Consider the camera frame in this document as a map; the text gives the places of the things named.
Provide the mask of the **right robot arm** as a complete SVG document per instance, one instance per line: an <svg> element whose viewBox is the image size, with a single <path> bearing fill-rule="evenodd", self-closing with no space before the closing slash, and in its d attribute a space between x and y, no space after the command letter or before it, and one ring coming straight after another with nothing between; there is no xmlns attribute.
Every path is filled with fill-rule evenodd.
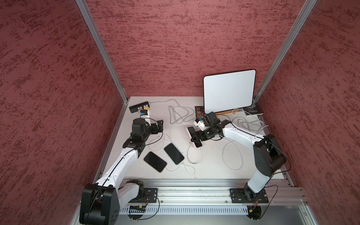
<svg viewBox="0 0 360 225"><path fill-rule="evenodd" d="M200 128L191 135L191 141L201 143L211 140L215 136L230 138L253 150L256 170L243 190L247 202L255 202L260 192L265 188L270 179L286 162L287 156L280 149L274 135L256 135L249 131L237 128L229 120L214 123L196 119L194 125Z"/></svg>

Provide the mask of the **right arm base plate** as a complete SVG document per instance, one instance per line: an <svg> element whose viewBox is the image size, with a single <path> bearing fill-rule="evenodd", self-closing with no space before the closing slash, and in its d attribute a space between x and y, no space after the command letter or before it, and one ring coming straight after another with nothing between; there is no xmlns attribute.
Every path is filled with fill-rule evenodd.
<svg viewBox="0 0 360 225"><path fill-rule="evenodd" d="M259 193L253 193L250 189L231 188L229 189L232 203L268 203L269 199L263 189Z"/></svg>

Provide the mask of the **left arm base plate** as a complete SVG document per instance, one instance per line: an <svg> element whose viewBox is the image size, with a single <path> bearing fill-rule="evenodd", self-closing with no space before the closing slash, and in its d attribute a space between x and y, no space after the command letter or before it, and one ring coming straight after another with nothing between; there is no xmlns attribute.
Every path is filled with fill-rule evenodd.
<svg viewBox="0 0 360 225"><path fill-rule="evenodd" d="M158 196L157 188L145 188L144 194L139 199L133 201L133 203L156 203Z"/></svg>

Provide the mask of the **green-cased phone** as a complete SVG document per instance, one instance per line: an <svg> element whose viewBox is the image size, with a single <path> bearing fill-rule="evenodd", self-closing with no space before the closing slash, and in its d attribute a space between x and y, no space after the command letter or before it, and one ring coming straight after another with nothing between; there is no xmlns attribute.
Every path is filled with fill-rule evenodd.
<svg viewBox="0 0 360 225"><path fill-rule="evenodd" d="M180 164L185 159L183 154L173 143L168 144L164 148L164 151L176 165Z"/></svg>

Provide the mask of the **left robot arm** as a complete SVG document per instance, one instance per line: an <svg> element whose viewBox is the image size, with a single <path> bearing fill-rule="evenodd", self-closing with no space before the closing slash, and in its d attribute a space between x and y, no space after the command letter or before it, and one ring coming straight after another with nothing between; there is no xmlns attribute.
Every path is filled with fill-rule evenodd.
<svg viewBox="0 0 360 225"><path fill-rule="evenodd" d="M149 196L140 180L121 185L131 166L146 147L150 135L163 133L163 120L133 120L130 137L124 142L119 157L109 170L82 191L79 222L82 225L113 225L120 210L132 200L149 203Z"/></svg>

